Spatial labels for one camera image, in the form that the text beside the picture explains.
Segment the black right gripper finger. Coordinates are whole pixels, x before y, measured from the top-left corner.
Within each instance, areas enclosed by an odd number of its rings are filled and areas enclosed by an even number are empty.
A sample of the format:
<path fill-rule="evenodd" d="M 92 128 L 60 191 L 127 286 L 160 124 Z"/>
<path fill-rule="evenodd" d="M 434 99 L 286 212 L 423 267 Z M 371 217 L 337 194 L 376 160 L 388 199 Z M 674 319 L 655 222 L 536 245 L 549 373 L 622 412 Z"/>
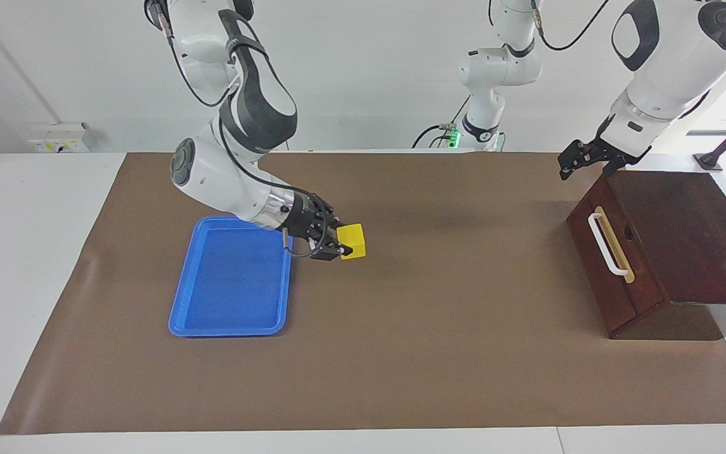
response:
<path fill-rule="evenodd" d="M 315 207 L 315 219 L 317 219 L 317 222 L 320 222 L 323 229 L 337 229 L 346 225 L 335 215 L 334 208 L 331 204 L 326 203 L 322 198 L 313 197 L 312 203 Z"/>
<path fill-rule="evenodd" d="M 334 236 L 325 236 L 323 239 L 311 239 L 311 259 L 332 261 L 338 257 L 351 256 L 354 248 L 337 241 Z"/>

